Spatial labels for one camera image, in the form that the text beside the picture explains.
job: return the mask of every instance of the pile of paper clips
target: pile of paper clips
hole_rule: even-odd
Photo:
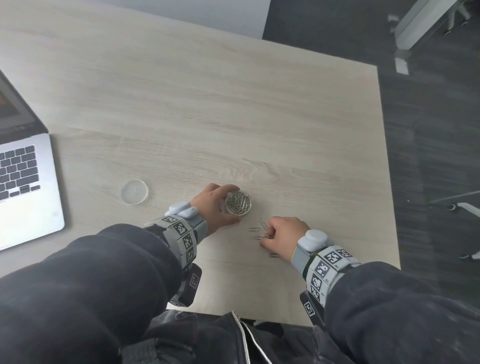
[[[252,196],[244,191],[236,191],[228,195],[225,206],[230,214],[245,215],[252,207]]]
[[[260,219],[260,223],[262,224],[264,230],[267,230],[267,229],[268,229],[268,226],[267,226],[267,224],[265,224],[264,219],[261,218],[261,219]],[[248,229],[248,231],[250,231],[250,232],[260,232],[260,230],[261,230],[260,228],[249,228],[249,229]],[[263,236],[262,236],[262,235],[255,235],[255,236],[254,236],[254,239],[255,239],[255,240],[261,240],[261,239],[263,239],[263,238],[273,239],[273,237],[271,237],[271,236],[268,235],[267,233],[264,233]],[[279,257],[280,257],[278,254],[275,254],[275,253],[270,253],[268,256],[269,256],[270,258],[279,258]]]

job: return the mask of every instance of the light wood tabletop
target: light wood tabletop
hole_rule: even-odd
[[[199,245],[190,311],[310,324],[303,279],[248,232],[260,218],[297,216],[361,262],[399,266],[376,67],[109,5],[0,13],[0,69],[52,134],[67,222],[0,252],[0,276],[209,182],[237,184],[252,209]],[[150,195],[128,206],[134,178]]]

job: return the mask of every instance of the wrist-mounted device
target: wrist-mounted device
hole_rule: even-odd
[[[299,239],[292,265],[307,282],[300,300],[312,324],[324,326],[324,308],[328,293],[348,270],[360,265],[349,252],[328,239],[320,230],[308,230]]]
[[[170,303],[190,306],[202,277],[202,270],[192,262],[197,256],[197,245],[208,236],[207,222],[198,215],[198,208],[183,201],[170,206],[165,216],[148,222],[144,228],[162,238],[180,262],[182,283]]]

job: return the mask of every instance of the laptop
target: laptop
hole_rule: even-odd
[[[48,130],[0,71],[0,250],[64,226]]]

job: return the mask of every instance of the laptop keyboard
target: laptop keyboard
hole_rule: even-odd
[[[0,153],[0,200],[39,189],[34,146]]]

